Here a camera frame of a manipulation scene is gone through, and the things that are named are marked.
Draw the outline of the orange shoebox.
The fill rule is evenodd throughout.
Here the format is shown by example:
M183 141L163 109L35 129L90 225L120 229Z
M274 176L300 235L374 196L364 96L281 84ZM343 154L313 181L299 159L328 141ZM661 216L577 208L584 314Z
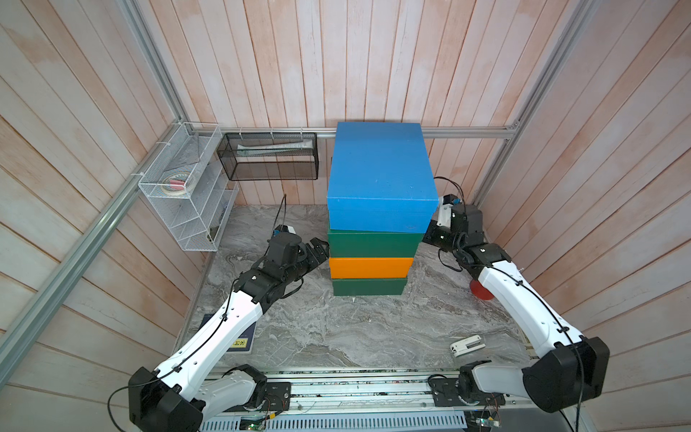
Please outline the orange shoebox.
M332 279L406 278L413 257L336 257L329 259Z

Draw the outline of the blue shoebox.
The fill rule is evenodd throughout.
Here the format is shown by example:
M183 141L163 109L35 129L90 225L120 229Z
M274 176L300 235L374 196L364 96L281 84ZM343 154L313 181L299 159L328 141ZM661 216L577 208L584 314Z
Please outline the blue shoebox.
M424 233L439 196L421 125L340 122L327 200L331 230Z

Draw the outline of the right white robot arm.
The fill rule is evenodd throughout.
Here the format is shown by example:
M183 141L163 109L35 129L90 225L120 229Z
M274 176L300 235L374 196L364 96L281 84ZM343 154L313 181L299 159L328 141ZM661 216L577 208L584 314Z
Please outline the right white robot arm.
M525 280L509 254L486 241L477 207L453 194L445 196L423 241L452 254L471 283L507 310L538 356L523 368L489 361L462 366L456 381L460 402L485 405L508 394L554 413L601 396L609 347L601 338L585 337L561 317Z

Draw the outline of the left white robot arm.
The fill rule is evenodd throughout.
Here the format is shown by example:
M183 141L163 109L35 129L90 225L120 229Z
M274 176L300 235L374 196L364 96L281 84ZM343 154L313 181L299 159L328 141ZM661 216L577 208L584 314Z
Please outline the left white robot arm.
M264 255L232 282L212 318L170 358L131 376L124 388L131 423L142 431L196 431L228 409L270 412L266 376L254 367L236 366L212 382L206 378L245 330L290 297L289 284L302 284L328 259L327 241L305 243L290 227L277 227Z

